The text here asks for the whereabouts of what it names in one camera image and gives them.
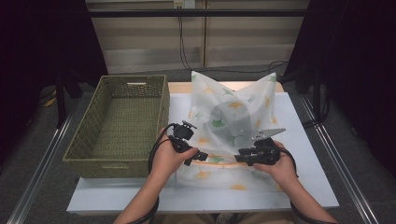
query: wicker basket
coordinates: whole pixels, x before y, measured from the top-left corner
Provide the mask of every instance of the wicker basket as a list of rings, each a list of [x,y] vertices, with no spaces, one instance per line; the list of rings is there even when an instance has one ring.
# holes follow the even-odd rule
[[[102,77],[64,162],[86,178],[145,177],[168,118],[166,76]]]

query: finger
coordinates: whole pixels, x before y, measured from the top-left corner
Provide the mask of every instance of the finger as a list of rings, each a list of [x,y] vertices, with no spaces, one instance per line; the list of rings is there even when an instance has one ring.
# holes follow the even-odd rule
[[[187,160],[187,159],[193,157],[197,152],[198,152],[198,148],[196,148],[196,147],[190,148],[189,150],[187,150],[183,153],[180,153],[180,158],[183,161]]]

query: table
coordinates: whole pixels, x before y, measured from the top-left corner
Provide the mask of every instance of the table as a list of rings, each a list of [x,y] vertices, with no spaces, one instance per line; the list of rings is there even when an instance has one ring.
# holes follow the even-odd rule
[[[224,82],[233,90],[251,82]],[[169,122],[180,122],[178,113],[188,114],[190,83],[169,83],[171,92]],[[305,188],[324,207],[338,206],[329,181],[309,143],[287,93],[276,84],[275,112],[279,125],[287,129],[276,140],[290,147],[298,166],[298,175]],[[81,216],[119,213],[136,195],[145,178],[81,178],[67,208]],[[158,214],[258,212],[290,209],[289,198],[281,191],[249,191],[233,189],[201,189],[178,184],[174,176],[160,194]]]

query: black cable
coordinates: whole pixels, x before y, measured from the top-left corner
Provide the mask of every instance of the black cable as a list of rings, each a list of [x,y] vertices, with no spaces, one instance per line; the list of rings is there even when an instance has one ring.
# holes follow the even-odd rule
[[[296,173],[296,175],[297,175],[297,165],[296,165],[296,161],[295,161],[295,159],[293,158],[293,156],[291,155],[291,153],[290,153],[287,149],[285,149],[285,148],[283,148],[283,147],[278,147],[278,149],[279,149],[280,152],[285,153],[286,155],[288,155],[288,156],[291,158],[291,161],[292,161],[293,167],[294,167],[294,171],[295,171],[295,173]],[[309,224],[336,224],[336,223],[327,222],[327,221],[315,220],[315,219],[313,219],[313,218],[310,218],[310,217],[305,216],[304,214],[302,214],[302,213],[296,208],[296,206],[295,206],[291,201],[290,201],[290,207],[291,207],[291,210],[297,215],[298,218],[300,218],[301,220],[303,220],[303,221],[305,221],[305,222],[307,222],[307,223],[309,223]]]
[[[295,78],[297,78],[297,76],[299,76],[299,74],[301,73],[302,68],[299,68],[297,71],[290,73],[290,74],[286,74],[283,77],[281,77],[277,82],[279,82],[281,85],[294,80]]]
[[[152,169],[152,163],[154,161],[154,156],[155,153],[157,152],[157,149],[160,147],[160,145],[166,141],[169,141],[169,139],[165,139],[163,141],[161,141],[161,139],[163,138],[163,135],[166,133],[166,131],[170,128],[170,127],[174,127],[174,124],[168,124],[163,131],[158,135],[157,140],[155,141],[149,156],[148,156],[148,173],[151,172]],[[133,222],[129,222],[128,224],[141,224],[144,223],[148,220],[150,220],[150,222],[152,221],[152,218],[154,217],[155,213],[158,210],[158,206],[160,204],[160,197],[157,198],[157,201],[155,202],[154,206],[151,208],[151,210],[143,217],[139,218],[136,221]]]
[[[290,202],[290,206],[291,206],[291,210],[293,210],[293,212],[297,215],[297,217],[302,219],[306,223],[309,223],[309,224],[336,224],[334,222],[319,221],[319,220],[315,220],[315,219],[310,218],[310,217],[306,217],[304,214],[302,214],[296,208],[296,206],[292,202]]]
[[[183,67],[189,71],[193,71],[192,68],[190,67],[188,61],[187,61],[187,57],[186,57],[186,51],[184,48],[184,37],[183,37],[183,20],[181,17],[178,17],[178,33],[179,33],[179,56],[180,56],[180,60],[181,63],[183,64]],[[271,67],[272,64],[274,63],[280,63],[274,67]],[[256,73],[265,73],[268,72],[270,73],[272,69],[275,69],[279,66],[281,66],[284,63],[288,63],[288,61],[274,61],[271,62],[268,65],[268,68],[265,70],[261,70],[261,71],[236,71],[236,70],[225,70],[225,69],[205,69],[205,70],[196,70],[196,72],[230,72],[230,73],[245,73],[245,74],[256,74]]]
[[[187,62],[187,57],[186,57],[186,51],[184,49],[184,37],[183,37],[183,20],[181,17],[178,17],[178,33],[179,33],[179,54],[180,54],[180,60],[181,63],[183,64],[184,68],[186,68],[189,71],[192,71],[189,63]]]
[[[269,71],[271,71],[271,69],[278,68],[279,66],[281,66],[284,63],[288,63],[288,62],[285,61],[285,62],[283,62],[283,63],[281,63],[279,65],[276,65],[276,66],[274,66],[272,68],[268,68],[268,69],[264,69],[264,70],[260,70],[260,71],[251,71],[251,72],[250,71],[225,70],[225,69],[205,69],[205,70],[197,70],[197,72],[201,72],[201,73],[202,72],[230,72],[230,73],[257,74],[257,73],[269,72]]]
[[[326,90],[324,105],[320,111],[319,117],[311,119],[306,122],[302,122],[304,129],[311,128],[311,127],[323,122],[327,118],[329,111],[330,111],[330,94],[329,94],[329,91]]]
[[[273,65],[274,63],[280,63],[280,65],[282,65],[282,64],[284,64],[284,63],[288,63],[288,61],[274,61],[274,62],[271,62],[270,64],[268,64],[268,75],[269,74],[271,74],[271,69],[274,69],[274,68],[277,68],[277,67],[279,67],[280,65],[278,65],[278,66],[275,66],[275,67],[273,67],[273,68],[271,68],[271,65]]]

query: metal rail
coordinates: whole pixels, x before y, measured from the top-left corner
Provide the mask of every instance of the metal rail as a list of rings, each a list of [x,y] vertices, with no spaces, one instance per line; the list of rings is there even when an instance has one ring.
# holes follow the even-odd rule
[[[308,9],[90,9],[88,11],[35,11],[32,15],[44,17],[305,17],[333,15],[330,10]]]
[[[40,190],[40,187],[43,183],[43,180],[47,174],[47,171],[50,167],[50,164],[53,160],[53,157],[64,138],[64,134],[66,133],[71,118],[75,113],[76,107],[78,104],[78,100],[76,100],[71,108],[69,116],[66,118],[64,124],[55,131],[55,134],[52,137],[49,146],[47,147],[46,152],[44,153],[41,162],[38,164],[37,168],[35,169],[35,173],[33,174],[32,179],[30,180],[27,188],[25,189],[24,193],[18,200],[17,205],[15,206],[14,210],[10,218],[8,219],[7,224],[22,224],[26,219],[26,216],[30,210],[30,207],[35,200],[35,196]]]
[[[315,113],[311,102],[306,96],[302,98],[302,102],[309,118],[314,120]],[[322,123],[319,123],[316,124],[314,127],[317,130],[318,135],[323,145],[325,146],[327,152],[329,153],[329,156],[332,159],[332,163],[334,164],[335,169],[340,175],[346,187],[346,190],[348,191],[350,197],[352,198],[353,203],[355,204],[356,208],[361,214],[364,223],[367,224],[378,223],[378,220],[375,217],[375,214],[370,204],[368,203],[366,197],[361,192],[361,189],[359,188],[358,184],[355,182],[352,174],[347,169],[346,164],[344,163],[341,155],[338,153],[338,150],[335,147],[334,143],[332,142],[332,139],[327,133],[324,125]]]

